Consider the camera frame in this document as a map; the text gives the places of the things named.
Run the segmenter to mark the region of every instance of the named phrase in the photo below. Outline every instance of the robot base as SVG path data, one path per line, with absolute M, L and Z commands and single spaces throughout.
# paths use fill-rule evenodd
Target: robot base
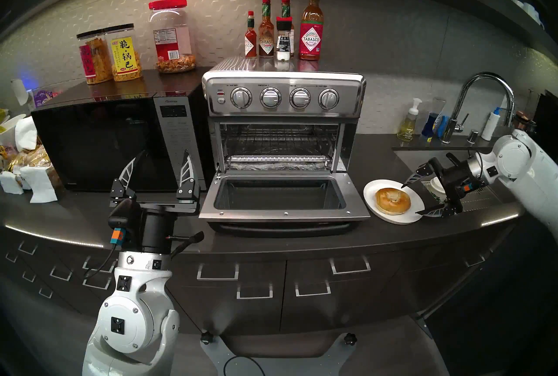
M 355 350 L 357 338 L 343 333 L 328 351 L 317 358 L 247 358 L 234 355 L 219 337 L 205 332 L 200 346 L 217 368 L 219 376 L 324 376 L 338 375 Z

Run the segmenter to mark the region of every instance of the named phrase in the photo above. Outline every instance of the kitchen counter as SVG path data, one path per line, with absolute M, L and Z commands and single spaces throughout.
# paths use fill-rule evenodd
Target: kitchen counter
M 427 144 L 419 137 L 410 143 L 403 143 L 394 135 L 357 134 L 348 173 L 362 194 L 365 185 L 374 179 L 403 182 L 409 177 L 411 171 L 394 150 L 466 150 L 468 144 L 465 139 L 465 136 L 454 136 L 450 145 L 442 145 L 438 140 Z M 495 140 L 480 140 L 474 147 L 490 151 Z M 421 183 L 416 182 L 411 187 L 426 206 L 437 203 Z M 63 189 L 58 191 L 58 195 L 58 202 L 30 204 L 30 192 L 21 196 L 0 193 L 3 233 L 10 233 L 12 229 L 56 241 L 109 248 L 107 218 L 111 210 L 108 195 Z M 502 202 L 445 219 L 423 217 L 405 226 L 388 223 L 371 214 L 369 219 L 346 234 L 317 238 L 238 238 L 215 233 L 207 222 L 197 217 L 178 218 L 174 234 L 192 235 L 200 230 L 205 233 L 201 243 L 186 250 L 191 261 L 233 260 L 240 254 L 243 260 L 261 260 L 262 253 L 266 253 L 266 260 L 341 256 L 353 253 L 354 248 L 372 252 L 392 251 L 421 246 L 421 241 L 432 245 L 459 240 L 462 234 L 471 230 L 523 215 L 523 207 L 513 197 L 507 196 Z

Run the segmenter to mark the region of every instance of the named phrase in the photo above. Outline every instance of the tabasco bottle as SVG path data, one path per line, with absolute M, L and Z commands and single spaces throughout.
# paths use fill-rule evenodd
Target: tabasco bottle
M 310 0 L 300 22 L 299 58 L 317 61 L 322 50 L 324 14 L 318 6 L 320 0 Z
M 271 0 L 262 0 L 262 24 L 258 29 L 258 56 L 272 58 L 275 45 L 275 27 L 271 23 Z
M 281 0 L 281 17 L 291 16 L 291 0 Z M 295 55 L 295 25 L 291 23 L 291 31 L 289 33 L 291 43 L 291 57 Z
M 244 55 L 247 58 L 255 58 L 255 42 L 254 11 L 248 11 L 248 30 L 244 35 Z

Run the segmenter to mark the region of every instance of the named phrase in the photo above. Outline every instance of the bagel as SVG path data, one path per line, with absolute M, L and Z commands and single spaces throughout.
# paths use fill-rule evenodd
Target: bagel
M 376 192 L 376 207 L 387 215 L 401 215 L 411 207 L 411 199 L 405 191 L 382 188 Z

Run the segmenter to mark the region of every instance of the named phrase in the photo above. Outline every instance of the oven control panel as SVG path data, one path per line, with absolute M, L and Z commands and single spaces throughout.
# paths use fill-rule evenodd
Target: oven control panel
M 364 87 L 361 80 L 318 80 L 204 76 L 211 116 L 305 115 L 358 118 Z

